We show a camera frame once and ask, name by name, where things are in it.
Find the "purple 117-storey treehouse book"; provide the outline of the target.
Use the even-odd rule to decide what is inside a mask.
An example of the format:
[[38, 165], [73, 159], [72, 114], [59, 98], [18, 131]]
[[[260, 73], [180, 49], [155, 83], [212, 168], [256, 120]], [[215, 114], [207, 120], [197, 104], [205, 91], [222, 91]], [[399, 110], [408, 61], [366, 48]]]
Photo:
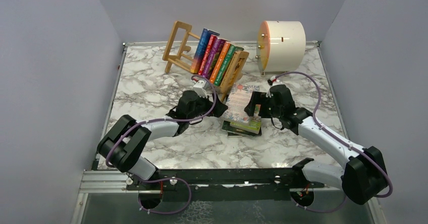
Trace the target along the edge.
[[215, 56], [218, 52], [220, 52], [227, 40], [217, 37], [216, 40], [213, 43], [213, 46], [211, 47], [210, 53], [208, 55], [208, 59], [205, 63], [204, 69], [202, 71], [202, 76], [205, 78], [209, 78], [209, 73], [211, 71], [211, 65], [214, 61]]

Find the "orange Huckleberry Finn book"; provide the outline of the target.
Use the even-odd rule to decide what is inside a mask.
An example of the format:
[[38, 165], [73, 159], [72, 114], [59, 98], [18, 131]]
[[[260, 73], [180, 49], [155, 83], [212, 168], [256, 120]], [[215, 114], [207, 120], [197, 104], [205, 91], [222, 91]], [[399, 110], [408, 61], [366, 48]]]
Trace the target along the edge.
[[228, 85], [233, 85], [245, 64], [246, 59], [243, 53], [242, 50], [236, 51], [232, 57], [229, 65]]

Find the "lime green 65-storey treehouse book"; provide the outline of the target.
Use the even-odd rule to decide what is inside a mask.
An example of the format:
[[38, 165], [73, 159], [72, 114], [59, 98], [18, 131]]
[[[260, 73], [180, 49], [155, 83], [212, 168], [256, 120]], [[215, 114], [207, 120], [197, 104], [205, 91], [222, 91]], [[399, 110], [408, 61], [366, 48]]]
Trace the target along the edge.
[[243, 131], [261, 135], [261, 117], [259, 116], [260, 106], [261, 106], [260, 104], [255, 105], [254, 116], [251, 117], [248, 124], [230, 123], [230, 126]]

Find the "blue sunset cover book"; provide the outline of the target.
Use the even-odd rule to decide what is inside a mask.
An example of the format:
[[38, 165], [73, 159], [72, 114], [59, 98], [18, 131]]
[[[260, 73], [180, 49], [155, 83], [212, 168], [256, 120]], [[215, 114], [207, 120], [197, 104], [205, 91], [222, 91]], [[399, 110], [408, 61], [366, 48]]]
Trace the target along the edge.
[[203, 59], [203, 56], [205, 54], [206, 47], [208, 45], [209, 39], [211, 35], [219, 36], [220, 34], [218, 32], [215, 32], [213, 30], [204, 28], [202, 31], [202, 34], [200, 36], [195, 55], [193, 57], [193, 61], [190, 67], [190, 73], [197, 74]]

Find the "green 104-storey treehouse book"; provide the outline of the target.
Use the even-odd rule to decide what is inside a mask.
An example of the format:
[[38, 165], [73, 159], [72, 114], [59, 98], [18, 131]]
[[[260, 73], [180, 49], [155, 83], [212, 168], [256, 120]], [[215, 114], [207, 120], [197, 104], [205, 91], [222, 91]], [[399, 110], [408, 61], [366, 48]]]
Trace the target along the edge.
[[226, 53], [226, 56], [225, 56], [225, 58], [224, 58], [224, 60], [223, 60], [223, 62], [222, 62], [222, 65], [221, 65], [221, 67], [220, 67], [220, 69], [219, 69], [219, 72], [218, 72], [218, 74], [217, 74], [217, 77], [216, 77], [216, 79], [215, 79], [215, 81], [214, 81], [214, 85], [215, 85], [215, 86], [220, 86], [221, 81], [222, 81], [222, 79], [223, 79], [223, 77], [224, 77], [224, 74], [225, 74], [225, 72], [226, 72], [226, 70], [227, 70], [227, 68], [228, 68], [228, 66], [229, 66], [229, 63], [231, 62], [231, 59], [232, 59], [232, 57], [233, 57], [233, 55], [234, 55], [235, 51], [242, 51], [242, 50], [244, 50], [244, 48], [239, 47], [239, 46], [235, 46], [235, 45], [233, 45], [233, 44], [231, 44], [231, 45], [229, 46], [229, 50], [228, 50], [228, 52]]

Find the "red 13-storey treehouse book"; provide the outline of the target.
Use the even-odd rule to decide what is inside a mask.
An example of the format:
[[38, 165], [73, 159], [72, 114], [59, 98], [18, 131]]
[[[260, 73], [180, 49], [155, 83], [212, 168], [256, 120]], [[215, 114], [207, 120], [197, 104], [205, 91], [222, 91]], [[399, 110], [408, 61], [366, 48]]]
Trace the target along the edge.
[[203, 73], [203, 70], [204, 70], [205, 64], [206, 64], [206, 62], [207, 62], [208, 56], [209, 56], [210, 51], [211, 51], [211, 48], [212, 48], [212, 46], [213, 46], [213, 44], [215, 43], [215, 41], [216, 41], [216, 39], [217, 39], [217, 38], [218, 38], [218, 35], [214, 35], [214, 34], [212, 34], [212, 35], [210, 36], [210, 38], [209, 38], [209, 41], [208, 41], [207, 47], [206, 47], [206, 49], [205, 49], [205, 52], [204, 52], [204, 55], [203, 55], [203, 58], [202, 58], [202, 62], [201, 62], [201, 64], [200, 64], [200, 67], [199, 67], [199, 70], [198, 70], [198, 74], [199, 74], [199, 75], [202, 75], [202, 73]]

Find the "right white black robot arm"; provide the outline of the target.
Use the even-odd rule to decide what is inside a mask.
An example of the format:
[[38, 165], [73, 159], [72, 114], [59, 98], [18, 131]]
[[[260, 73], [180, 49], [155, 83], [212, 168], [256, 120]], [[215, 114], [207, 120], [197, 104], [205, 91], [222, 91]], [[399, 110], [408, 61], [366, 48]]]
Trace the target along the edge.
[[311, 111], [297, 107], [291, 91], [285, 85], [274, 85], [269, 92], [253, 92], [244, 111], [249, 116], [278, 119], [281, 129], [299, 135], [328, 153], [339, 165], [332, 166], [307, 160], [295, 166], [292, 183], [304, 187], [319, 182], [341, 189], [348, 199], [363, 205], [373, 197], [381, 198], [384, 189], [388, 197], [393, 191], [383, 155], [372, 146], [365, 148], [322, 124]]

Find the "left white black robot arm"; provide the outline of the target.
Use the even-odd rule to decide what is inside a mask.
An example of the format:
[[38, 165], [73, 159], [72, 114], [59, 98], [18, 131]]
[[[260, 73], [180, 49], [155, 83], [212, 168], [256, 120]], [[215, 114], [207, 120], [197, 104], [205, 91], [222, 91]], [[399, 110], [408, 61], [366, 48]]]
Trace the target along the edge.
[[213, 100], [200, 97], [192, 90], [183, 92], [178, 105], [164, 118], [137, 122], [130, 115], [123, 115], [105, 134], [97, 146], [97, 153], [105, 158], [110, 167], [122, 173], [130, 173], [139, 178], [147, 189], [158, 184], [158, 168], [141, 154], [147, 142], [176, 137], [190, 125], [198, 124], [204, 117], [219, 118], [228, 109], [217, 94]]

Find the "orange 78-storey treehouse book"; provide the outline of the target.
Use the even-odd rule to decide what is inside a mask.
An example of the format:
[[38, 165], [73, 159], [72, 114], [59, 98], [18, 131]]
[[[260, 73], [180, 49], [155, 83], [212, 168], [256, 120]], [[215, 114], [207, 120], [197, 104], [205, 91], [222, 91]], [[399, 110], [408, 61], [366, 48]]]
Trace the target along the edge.
[[217, 57], [215, 67], [213, 68], [213, 71], [211, 73], [210, 82], [212, 84], [215, 83], [215, 80], [217, 78], [217, 74], [218, 74], [220, 67], [223, 63], [223, 60], [224, 60], [224, 58], [225, 58], [225, 56], [229, 50], [230, 45], [231, 45], [231, 43], [229, 41], [225, 41], [223, 43], [222, 50], [220, 51], [219, 56]]

